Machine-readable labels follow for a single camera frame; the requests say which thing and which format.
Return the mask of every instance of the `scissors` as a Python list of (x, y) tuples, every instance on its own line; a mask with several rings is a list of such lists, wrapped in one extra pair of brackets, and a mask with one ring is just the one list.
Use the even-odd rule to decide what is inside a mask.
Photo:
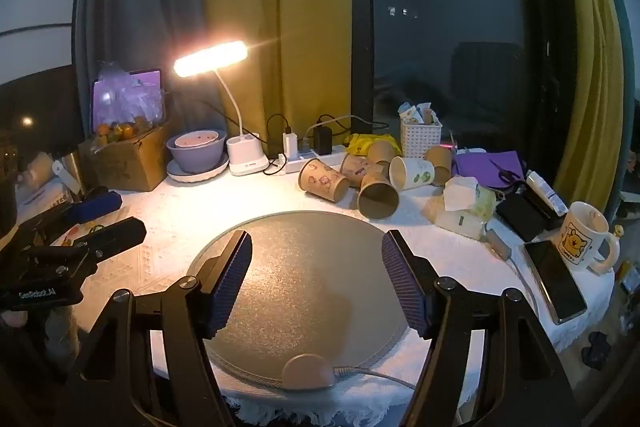
[(494, 165), (495, 168), (498, 169), (498, 179), (502, 183), (506, 183), (507, 185), (509, 185), (509, 188), (517, 183), (522, 183), (523, 181), (522, 178), (518, 176), (515, 172), (509, 171), (507, 169), (504, 169), (503, 167), (500, 167), (491, 158), (489, 158), (489, 161)]

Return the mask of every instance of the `white fringe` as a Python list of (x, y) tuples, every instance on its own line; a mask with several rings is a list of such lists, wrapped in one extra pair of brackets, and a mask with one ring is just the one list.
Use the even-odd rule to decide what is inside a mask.
[(236, 416), (239, 419), (260, 426), (265, 426), (275, 419), (287, 419), (299, 424), (305, 418), (309, 418), (313, 425), (324, 427), (327, 425), (335, 425), (334, 417), (340, 414), (343, 416), (347, 425), (353, 425), (354, 427), (374, 427), (382, 421), (388, 411), (388, 408), (373, 410), (369, 407), (365, 407), (359, 411), (334, 409), (309, 412), (308, 410), (290, 409), (288, 407), (275, 410), (273, 407), (260, 405), (254, 401), (229, 397), (225, 397), (225, 400), (231, 407), (238, 407)]

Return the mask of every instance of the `lamp base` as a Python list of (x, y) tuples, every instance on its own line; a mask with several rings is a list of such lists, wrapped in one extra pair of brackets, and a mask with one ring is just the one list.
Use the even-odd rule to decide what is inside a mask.
[(234, 176), (264, 171), (269, 165), (260, 141), (250, 134), (234, 136), (226, 141), (229, 170)]

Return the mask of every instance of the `purple bowl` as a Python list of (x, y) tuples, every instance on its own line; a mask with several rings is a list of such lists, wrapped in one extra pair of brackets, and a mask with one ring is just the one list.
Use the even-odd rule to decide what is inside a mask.
[(226, 133), (218, 130), (216, 133), (218, 133), (217, 140), (192, 147), (176, 147), (175, 140), (182, 136), (182, 134), (178, 134), (167, 141), (166, 147), (171, 151), (180, 169), (190, 174), (201, 174), (201, 172), (213, 169), (222, 156)]

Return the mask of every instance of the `smartphone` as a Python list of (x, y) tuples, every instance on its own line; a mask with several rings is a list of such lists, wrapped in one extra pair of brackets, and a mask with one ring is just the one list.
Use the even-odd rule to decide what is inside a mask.
[(524, 250), (555, 324), (563, 324), (587, 311), (574, 276), (551, 241), (526, 243)]

